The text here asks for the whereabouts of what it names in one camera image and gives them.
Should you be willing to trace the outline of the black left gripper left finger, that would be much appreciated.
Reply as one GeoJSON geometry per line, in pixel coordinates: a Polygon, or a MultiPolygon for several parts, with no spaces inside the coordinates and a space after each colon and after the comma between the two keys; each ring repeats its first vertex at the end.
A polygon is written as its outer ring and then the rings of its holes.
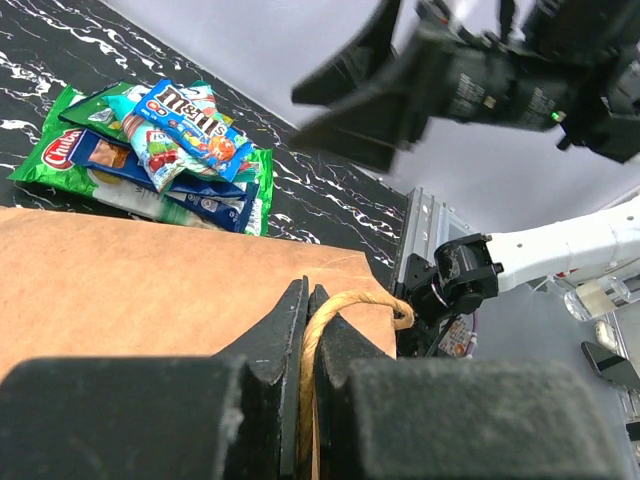
{"type": "Polygon", "coordinates": [[[309,281],[209,356],[44,357],[1,384],[5,479],[294,479],[309,281]]]}

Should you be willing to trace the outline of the green Chuba snack bag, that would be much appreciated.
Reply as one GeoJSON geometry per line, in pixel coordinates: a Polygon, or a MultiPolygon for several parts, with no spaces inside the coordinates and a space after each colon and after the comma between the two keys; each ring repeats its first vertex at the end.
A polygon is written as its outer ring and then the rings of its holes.
{"type": "MultiPolygon", "coordinates": [[[[132,86],[134,85],[119,82],[90,96],[82,95],[71,86],[66,87],[51,106],[39,142],[23,163],[10,174],[10,179],[81,195],[162,223],[225,230],[183,207],[171,207],[166,200],[158,200],[148,190],[140,191],[127,182],[118,185],[103,175],[94,175],[71,160],[73,147],[83,129],[132,149],[120,129],[120,122],[101,99],[103,95],[119,94],[132,86]]],[[[258,187],[249,223],[243,231],[235,233],[266,235],[274,187],[271,151],[254,150],[248,157],[248,166],[231,183],[258,187]]]]}

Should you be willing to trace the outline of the brown paper bag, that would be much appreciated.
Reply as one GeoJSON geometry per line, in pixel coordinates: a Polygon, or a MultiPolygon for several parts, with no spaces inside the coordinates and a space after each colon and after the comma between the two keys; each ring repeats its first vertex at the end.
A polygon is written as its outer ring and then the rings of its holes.
{"type": "MultiPolygon", "coordinates": [[[[1,384],[44,357],[209,356],[309,281],[307,319],[330,294],[383,295],[363,253],[78,214],[1,213],[1,384]]],[[[391,311],[341,316],[391,358],[391,311]]],[[[298,475],[318,462],[296,441],[298,475]]]]}

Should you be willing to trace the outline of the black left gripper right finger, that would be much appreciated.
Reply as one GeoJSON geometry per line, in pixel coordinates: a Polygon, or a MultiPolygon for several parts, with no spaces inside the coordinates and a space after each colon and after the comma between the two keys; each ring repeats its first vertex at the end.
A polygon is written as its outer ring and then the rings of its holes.
{"type": "Polygon", "coordinates": [[[586,333],[529,287],[483,306],[471,359],[394,360],[335,317],[315,359],[320,477],[621,478],[621,410],[586,333]]]}

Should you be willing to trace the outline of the blue M&M's candy bag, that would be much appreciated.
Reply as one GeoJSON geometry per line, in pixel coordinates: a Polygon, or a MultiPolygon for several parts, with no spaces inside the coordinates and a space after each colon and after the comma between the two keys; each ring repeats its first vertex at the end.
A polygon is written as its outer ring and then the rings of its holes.
{"type": "Polygon", "coordinates": [[[183,165],[195,172],[190,163],[213,170],[232,182],[247,155],[253,151],[248,138],[215,111],[207,114],[185,89],[169,79],[159,81],[136,104],[134,112],[157,126],[186,153],[183,165]]]}

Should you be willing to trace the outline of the teal fruit candy bag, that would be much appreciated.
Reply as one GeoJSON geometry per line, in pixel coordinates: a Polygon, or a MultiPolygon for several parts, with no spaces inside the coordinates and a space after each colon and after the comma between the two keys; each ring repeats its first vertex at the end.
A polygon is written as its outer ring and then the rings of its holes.
{"type": "MultiPolygon", "coordinates": [[[[187,160],[182,148],[157,126],[134,113],[135,105],[148,92],[147,87],[134,85],[119,94],[103,95],[101,99],[120,122],[121,131],[129,140],[153,187],[162,193],[176,185],[177,177],[182,173],[206,181],[226,181],[213,170],[197,166],[195,163],[190,163],[195,172],[187,169],[183,165],[187,160]]],[[[245,157],[239,172],[248,166],[250,155],[245,157]]]]}

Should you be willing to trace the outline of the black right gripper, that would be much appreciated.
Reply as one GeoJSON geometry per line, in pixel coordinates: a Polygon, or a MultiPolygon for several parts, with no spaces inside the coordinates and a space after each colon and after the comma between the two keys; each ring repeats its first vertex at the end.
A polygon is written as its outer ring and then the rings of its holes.
{"type": "Polygon", "coordinates": [[[444,56],[425,103],[424,49],[395,55],[400,0],[380,1],[362,29],[291,91],[294,104],[325,106],[291,137],[376,172],[419,142],[429,115],[458,123],[545,132],[558,149],[582,147],[618,163],[639,157],[639,4],[536,1],[513,38],[517,4],[498,7],[499,31],[474,35],[459,1],[422,1],[429,48],[444,56]]]}

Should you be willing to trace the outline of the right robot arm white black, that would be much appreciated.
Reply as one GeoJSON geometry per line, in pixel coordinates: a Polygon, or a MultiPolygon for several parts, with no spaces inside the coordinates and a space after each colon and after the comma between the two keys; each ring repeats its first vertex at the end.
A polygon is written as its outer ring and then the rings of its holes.
{"type": "MultiPolygon", "coordinates": [[[[420,1],[406,47],[391,40],[400,5],[383,1],[362,30],[292,90],[324,113],[292,138],[370,170],[388,171],[431,118],[525,131],[563,130],[559,149],[582,147],[620,164],[639,153],[639,5],[538,1],[514,40],[517,5],[503,1],[497,32],[474,34],[462,1],[420,1]]],[[[385,305],[398,330],[472,314],[538,277],[639,253],[639,204],[510,233],[472,234],[438,247],[407,272],[397,294],[338,294],[312,317],[316,344],[331,318],[356,303],[385,305]]]]}

